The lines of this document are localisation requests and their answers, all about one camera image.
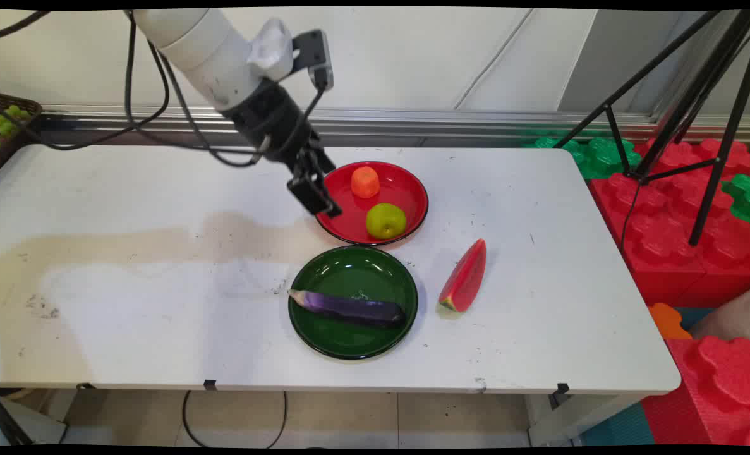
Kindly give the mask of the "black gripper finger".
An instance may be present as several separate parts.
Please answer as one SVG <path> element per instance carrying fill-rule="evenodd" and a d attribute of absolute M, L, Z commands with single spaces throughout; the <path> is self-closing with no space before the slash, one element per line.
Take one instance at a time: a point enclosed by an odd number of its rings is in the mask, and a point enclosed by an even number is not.
<path fill-rule="evenodd" d="M 332 163 L 328 155 L 324 150 L 312 150 L 311 151 L 311 166 L 312 166 L 312 182 L 315 184 L 318 194 L 323 202 L 322 213 L 325 213 L 329 218 L 335 218 L 340 216 L 342 208 L 332 198 L 329 190 L 325 184 L 325 177 L 336 169 L 336 165 Z"/>
<path fill-rule="evenodd" d="M 286 187 L 311 215 L 329 211 L 325 173 L 311 159 L 300 159 L 294 165 Z"/>

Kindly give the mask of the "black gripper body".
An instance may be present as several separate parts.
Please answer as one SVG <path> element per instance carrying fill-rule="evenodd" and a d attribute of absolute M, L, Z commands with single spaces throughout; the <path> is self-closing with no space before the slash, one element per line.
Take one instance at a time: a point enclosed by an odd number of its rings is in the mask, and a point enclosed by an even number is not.
<path fill-rule="evenodd" d="M 250 96 L 238 106 L 222 111 L 222 115 L 268 161 L 284 164 L 292 172 L 300 150 L 323 150 L 308 116 L 326 88 L 327 84 L 321 83 L 303 111 L 282 85 L 263 80 Z"/>

